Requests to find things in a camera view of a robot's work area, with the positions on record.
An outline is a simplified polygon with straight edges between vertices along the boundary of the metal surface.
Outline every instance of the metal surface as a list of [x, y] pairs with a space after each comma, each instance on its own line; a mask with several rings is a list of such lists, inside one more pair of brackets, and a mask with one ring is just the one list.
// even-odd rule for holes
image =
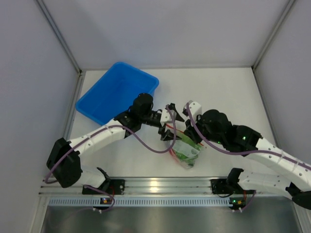
[[[210, 180], [216, 177], [141, 178], [116, 177], [125, 180], [125, 196], [206, 196], [211, 195]], [[58, 183], [42, 184], [40, 196], [80, 196], [82, 186], [62, 188]]]
[[73, 214], [77, 210], [81, 208], [48, 207], [42, 233], [301, 232], [293, 204], [285, 198], [256, 198], [242, 214], [225, 207], [120, 207]]
[[303, 233], [311, 233], [311, 210], [304, 209], [294, 204]]
[[283, 25], [286, 17], [289, 15], [290, 11], [294, 7], [294, 4], [297, 2], [297, 0], [289, 0], [287, 5], [285, 6], [281, 16], [279, 17], [277, 23], [273, 27], [273, 30], [271, 31], [269, 37], [267, 38], [266, 42], [264, 43], [262, 49], [260, 50], [260, 54], [258, 55], [257, 59], [255, 60], [253, 67], [253, 70], [256, 70], [259, 63], [261, 62], [263, 56], [265, 55], [266, 51], [269, 49], [271, 43], [273, 42], [273, 39], [275, 38], [277, 32], [279, 31], [280, 27]]
[[78, 79], [77, 79], [77, 82], [75, 84], [75, 90], [73, 92], [73, 95], [72, 95], [72, 98], [70, 101], [68, 113], [66, 116], [65, 126], [64, 126], [64, 130], [63, 130], [63, 137], [66, 140], [69, 139], [69, 136], [71, 134], [72, 124], [73, 124], [74, 116], [76, 113], [75, 105], [76, 105], [76, 102], [80, 96], [85, 76], [86, 76], [85, 72], [78, 74]]
[[35, 0], [35, 2], [38, 4], [41, 12], [43, 13], [43, 15], [45, 16], [45, 18], [47, 19], [49, 25], [51, 26], [56, 38], [58, 39], [59, 43], [61, 44], [62, 48], [64, 49], [65, 53], [67, 54], [68, 58], [70, 59], [72, 65], [74, 66], [75, 70], [77, 71], [77, 73], [81, 73], [81, 69], [79, 68], [79, 65], [77, 63], [77, 61], [75, 60], [75, 58], [72, 55], [71, 50], [69, 49], [66, 41], [64, 40], [60, 30], [58, 29], [55, 21], [53, 20], [49, 10], [47, 9], [45, 3], [43, 0]]
[[[51, 198], [49, 206], [88, 206], [109, 207], [104, 204], [106, 197], [56, 197]], [[115, 197], [114, 207], [207, 207], [232, 206], [230, 198], [218, 197]]]
[[37, 233], [42, 229], [46, 210], [48, 208], [49, 198], [40, 197], [37, 202], [37, 209], [32, 220], [29, 233]]

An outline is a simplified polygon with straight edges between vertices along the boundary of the white floor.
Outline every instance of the white floor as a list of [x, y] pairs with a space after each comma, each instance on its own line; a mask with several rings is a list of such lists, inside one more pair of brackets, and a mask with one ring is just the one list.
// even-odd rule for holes
[[[236, 125], [247, 125], [274, 143], [259, 91], [251, 68], [149, 69], [160, 80], [155, 90], [154, 108], [175, 103], [181, 113], [189, 100], [202, 104], [203, 112], [217, 109]], [[87, 71], [81, 96], [105, 71]], [[76, 113], [71, 138], [100, 127]], [[157, 129], [142, 126], [138, 135], [152, 148], [163, 150]], [[200, 153], [191, 169], [184, 169], [167, 154], [154, 154], [134, 137], [115, 142], [83, 161], [101, 167], [112, 177], [214, 177], [227, 176], [233, 167], [274, 174], [269, 168], [241, 156], [221, 154], [212, 148]]]

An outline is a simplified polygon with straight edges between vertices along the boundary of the white cable channel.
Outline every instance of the white cable channel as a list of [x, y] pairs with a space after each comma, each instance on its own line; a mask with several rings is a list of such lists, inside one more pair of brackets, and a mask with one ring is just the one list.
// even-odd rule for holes
[[[51, 198], [49, 206], [109, 206], [103, 204], [103, 200], [109, 198], [101, 197], [58, 197]], [[211, 206], [232, 206], [230, 198], [214, 197], [169, 197], [169, 198], [139, 198], [139, 197], [115, 197], [118, 207], [211, 207]]]

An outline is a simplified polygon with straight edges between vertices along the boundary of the metal corner frame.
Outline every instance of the metal corner frame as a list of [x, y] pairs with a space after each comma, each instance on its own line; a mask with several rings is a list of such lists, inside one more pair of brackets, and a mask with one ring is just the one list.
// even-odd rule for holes
[[294, 204], [298, 221], [303, 233], [311, 233], [311, 210], [304, 209]]
[[276, 24], [274, 25], [273, 29], [271, 30], [268, 38], [266, 39], [265, 43], [263, 44], [258, 57], [256, 58], [254, 64], [252, 65], [252, 69], [256, 70], [260, 62], [262, 61], [264, 55], [269, 50], [271, 44], [273, 43], [276, 35], [280, 31], [282, 25], [284, 24], [285, 20], [287, 19], [288, 15], [294, 8], [295, 3], [297, 0], [288, 0], [284, 10], [282, 11], [281, 15], [279, 16]]
[[40, 233], [42, 230], [46, 211], [50, 202], [49, 197], [39, 197], [36, 203], [36, 212], [30, 224], [28, 233]]
[[80, 74], [78, 74], [78, 78], [76, 80], [74, 92], [70, 100], [69, 108], [66, 114], [65, 125], [64, 125], [64, 129], [62, 133], [65, 139], [69, 139], [69, 136], [71, 134], [71, 129], [72, 129], [75, 113], [76, 113], [75, 104], [80, 96], [85, 76], [86, 76], [86, 73], [82, 71]]
[[56, 25], [52, 15], [50, 14], [48, 8], [46, 7], [45, 3], [43, 0], [35, 0], [37, 6], [41, 10], [41, 13], [43, 16], [46, 18], [47, 22], [49, 23], [51, 29], [53, 30], [56, 38], [58, 39], [58, 42], [62, 46], [64, 52], [66, 53], [67, 57], [70, 59], [72, 65], [74, 66], [75, 70], [77, 73], [81, 74], [82, 70], [80, 69], [76, 59], [74, 58], [67, 42], [65, 41], [64, 37], [62, 36], [58, 26]]

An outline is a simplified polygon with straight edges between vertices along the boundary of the red wire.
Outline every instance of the red wire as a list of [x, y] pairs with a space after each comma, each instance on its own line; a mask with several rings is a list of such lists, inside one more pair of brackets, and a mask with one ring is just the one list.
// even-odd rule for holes
[[170, 155], [173, 157], [173, 159], [178, 163], [179, 160], [178, 160], [175, 152], [173, 151], [173, 149], [170, 149], [169, 152], [170, 152]]
[[174, 129], [172, 126], [170, 126], [170, 125], [166, 125], [168, 128], [170, 128], [170, 129]]
[[113, 187], [113, 186], [110, 186], [109, 188], [112, 189], [112, 197], [114, 197], [114, 196], [115, 196], [115, 189], [114, 189], [114, 187]]

